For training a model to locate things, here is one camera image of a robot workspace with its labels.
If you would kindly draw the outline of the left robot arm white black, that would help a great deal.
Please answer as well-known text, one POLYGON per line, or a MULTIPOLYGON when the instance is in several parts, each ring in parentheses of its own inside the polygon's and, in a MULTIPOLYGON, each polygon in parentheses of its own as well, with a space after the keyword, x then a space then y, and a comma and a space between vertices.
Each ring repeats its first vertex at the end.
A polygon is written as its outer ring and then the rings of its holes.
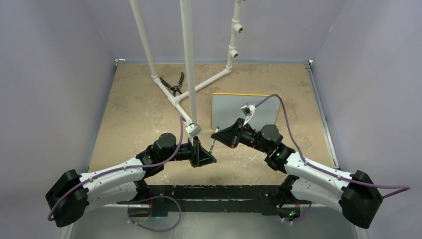
POLYGON ((182 143, 173 134, 163 133, 152 145, 124 163, 91 173, 68 170, 46 193, 50 208, 47 220, 61 228, 107 204, 144 203, 148 199, 145 179, 161 172, 165 163, 183 160, 189 161, 192 167, 217 162, 202 147, 198 137, 182 143))

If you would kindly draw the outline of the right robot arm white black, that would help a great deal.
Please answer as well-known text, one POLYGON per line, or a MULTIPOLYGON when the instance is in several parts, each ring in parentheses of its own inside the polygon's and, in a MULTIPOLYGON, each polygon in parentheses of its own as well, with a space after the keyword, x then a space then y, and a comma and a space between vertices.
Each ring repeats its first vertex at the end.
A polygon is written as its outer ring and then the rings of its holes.
POLYGON ((211 138, 229 148, 246 145, 266 154, 264 161, 275 171, 287 174, 279 187, 281 202, 305 200, 330 207, 357 227, 368 229, 380 208, 383 197, 369 175, 326 167, 308 158, 301 158, 294 149, 283 144, 283 136, 274 124, 254 130, 244 119, 211 138))

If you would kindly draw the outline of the white green marker pen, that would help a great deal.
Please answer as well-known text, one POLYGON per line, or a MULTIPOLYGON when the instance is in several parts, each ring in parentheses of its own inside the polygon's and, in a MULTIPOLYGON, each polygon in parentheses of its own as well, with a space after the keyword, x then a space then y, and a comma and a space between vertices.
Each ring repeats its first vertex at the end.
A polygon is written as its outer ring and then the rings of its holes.
MULTIPOLYGON (((219 126, 217 126, 217 127, 216 127, 216 129, 215 129, 214 133, 217 133, 218 131, 219 131, 219 126)), ((213 139, 213 140, 211 141, 211 146, 210 146, 210 149, 209 149, 209 155, 212 155, 212 152, 213 152, 213 148, 214 148, 215 142, 216 142, 216 140, 215 140, 215 139, 213 139)))

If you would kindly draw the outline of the aluminium extrusion frame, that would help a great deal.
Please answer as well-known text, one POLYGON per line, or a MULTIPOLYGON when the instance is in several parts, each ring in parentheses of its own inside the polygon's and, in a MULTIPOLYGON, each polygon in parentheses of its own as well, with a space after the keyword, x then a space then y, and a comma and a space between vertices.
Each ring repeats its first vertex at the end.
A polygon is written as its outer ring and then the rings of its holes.
POLYGON ((330 208, 313 205, 296 224, 260 213, 186 212, 178 226, 157 233, 128 221, 127 207, 105 206, 63 228, 62 239, 366 239, 365 229, 354 226, 330 208))

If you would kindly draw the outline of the yellow framed whiteboard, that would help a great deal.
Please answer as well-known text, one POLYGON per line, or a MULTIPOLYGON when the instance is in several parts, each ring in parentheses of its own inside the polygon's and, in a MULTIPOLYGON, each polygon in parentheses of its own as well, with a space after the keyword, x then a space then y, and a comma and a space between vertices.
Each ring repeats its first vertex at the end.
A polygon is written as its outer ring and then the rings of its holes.
POLYGON ((213 93, 211 95, 211 128, 224 129, 238 118, 246 119, 255 130, 266 124, 275 124, 282 107, 277 97, 271 97, 264 103, 267 95, 240 93, 213 93))

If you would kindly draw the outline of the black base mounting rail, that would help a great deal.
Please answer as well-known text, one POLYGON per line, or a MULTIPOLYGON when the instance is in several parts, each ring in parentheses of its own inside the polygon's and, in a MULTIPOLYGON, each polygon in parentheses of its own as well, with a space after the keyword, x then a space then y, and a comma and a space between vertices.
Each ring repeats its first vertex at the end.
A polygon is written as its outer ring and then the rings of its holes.
POLYGON ((133 217, 165 217, 169 212, 260 213, 293 221, 304 214, 308 201, 294 199, 278 185, 142 185, 135 197, 119 204, 144 205, 148 213, 133 217))

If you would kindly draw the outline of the white PVC pipe frame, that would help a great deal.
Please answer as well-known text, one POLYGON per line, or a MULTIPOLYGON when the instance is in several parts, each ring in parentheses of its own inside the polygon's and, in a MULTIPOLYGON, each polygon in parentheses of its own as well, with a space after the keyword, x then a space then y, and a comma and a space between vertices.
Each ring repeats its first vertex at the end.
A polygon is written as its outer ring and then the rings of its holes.
POLYGON ((227 63, 225 68, 210 77, 204 82, 195 85, 195 68, 194 68, 194 46, 193 46, 193 20, 192 20, 192 2, 190 0, 181 0, 181 20, 182 20, 182 32, 183 32, 183 44, 184 44, 184 55, 185 55, 185 66, 186 66, 186 77, 188 91, 180 94, 179 96, 173 96, 169 90, 164 86, 158 77, 158 73, 155 68, 152 52, 147 39, 144 22, 142 20, 139 1, 131 0, 130 5, 137 25, 137 30, 141 38, 143 49, 147 58, 147 62, 151 72, 151 78, 153 82, 161 89, 166 95, 171 105, 179 112, 182 116, 182 122, 188 126, 191 123, 198 123, 197 118, 197 101, 196 92, 202 88, 210 85, 216 80, 228 75, 232 71, 233 60, 238 57, 239 53, 236 50, 236 38, 244 31, 244 27, 240 24, 240 9, 241 0, 234 2, 234 12, 231 19, 231 37, 230 44, 227 50, 227 63))

